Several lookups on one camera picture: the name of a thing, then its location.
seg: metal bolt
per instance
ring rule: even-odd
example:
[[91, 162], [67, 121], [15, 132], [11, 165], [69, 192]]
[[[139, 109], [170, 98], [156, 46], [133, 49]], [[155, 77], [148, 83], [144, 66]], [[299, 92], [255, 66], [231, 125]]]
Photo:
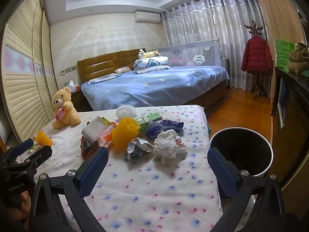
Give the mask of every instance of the metal bolt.
[[277, 176], [275, 176], [273, 173], [271, 173], [269, 177], [270, 177], [272, 180], [277, 179]]
[[46, 179], [46, 177], [47, 177], [47, 175], [45, 173], [43, 173], [43, 174], [40, 175], [40, 180], [44, 180], [44, 179]]
[[76, 174], [75, 170], [68, 171], [68, 176], [74, 176]]
[[243, 176], [248, 176], [248, 175], [249, 175], [249, 172], [248, 172], [247, 170], [242, 170], [242, 171], [241, 171], [241, 174], [242, 174]]

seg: wooden headboard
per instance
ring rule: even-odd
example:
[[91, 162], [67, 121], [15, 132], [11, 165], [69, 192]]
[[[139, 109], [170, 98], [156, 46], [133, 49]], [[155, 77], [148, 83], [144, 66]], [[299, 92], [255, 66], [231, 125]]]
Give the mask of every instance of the wooden headboard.
[[120, 51], [78, 61], [81, 82], [85, 83], [90, 79], [114, 73], [116, 69], [125, 66], [133, 70], [134, 62], [138, 59], [138, 52], [139, 49]]

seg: wooden coat stand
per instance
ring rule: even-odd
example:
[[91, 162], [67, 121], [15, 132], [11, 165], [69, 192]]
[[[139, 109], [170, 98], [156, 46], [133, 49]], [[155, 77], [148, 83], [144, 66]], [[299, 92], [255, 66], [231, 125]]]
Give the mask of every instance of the wooden coat stand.
[[[253, 35], [262, 35], [262, 33], [258, 32], [258, 31], [262, 31], [263, 26], [257, 28], [255, 21], [251, 21], [251, 22], [252, 22], [252, 26], [245, 25], [245, 27], [247, 29], [250, 29], [249, 33], [253, 34]], [[264, 86], [262, 84], [260, 84], [260, 72], [257, 72], [256, 84], [254, 85], [253, 89], [251, 90], [251, 92], [256, 91], [254, 99], [256, 99], [256, 97], [257, 97], [258, 90], [260, 90], [261, 95], [263, 94], [266, 97], [266, 94], [265, 94], [265, 91], [264, 91]]]

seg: red jacket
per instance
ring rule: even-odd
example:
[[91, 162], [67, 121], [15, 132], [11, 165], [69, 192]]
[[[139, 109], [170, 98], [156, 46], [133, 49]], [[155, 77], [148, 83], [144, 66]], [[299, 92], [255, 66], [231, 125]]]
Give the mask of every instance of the red jacket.
[[266, 40], [255, 35], [247, 42], [241, 70], [268, 74], [272, 72], [272, 58]]

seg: louvered closet door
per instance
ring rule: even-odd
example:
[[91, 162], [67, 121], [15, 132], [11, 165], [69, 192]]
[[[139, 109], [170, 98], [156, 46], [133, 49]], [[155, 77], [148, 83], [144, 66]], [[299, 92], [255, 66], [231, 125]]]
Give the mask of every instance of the louvered closet door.
[[39, 88], [39, 94], [43, 102], [44, 110], [47, 114], [48, 120], [53, 119], [53, 106], [47, 91], [47, 84], [44, 77], [43, 71], [43, 62], [41, 57], [41, 21], [42, 21], [42, 9], [40, 1], [37, 2], [37, 8], [34, 15], [33, 23], [33, 35], [32, 35], [32, 44], [33, 44], [33, 60], [34, 60], [34, 71], [37, 79], [37, 84]]
[[42, 45], [43, 67], [47, 81], [47, 88], [50, 97], [53, 98], [53, 96], [57, 92], [57, 86], [54, 77], [52, 59], [50, 55], [49, 26], [47, 23], [45, 11], [43, 11], [43, 17], [42, 17], [41, 45]]
[[48, 123], [36, 79], [32, 35], [38, 0], [24, 0], [6, 25], [1, 76], [5, 104], [19, 141]]

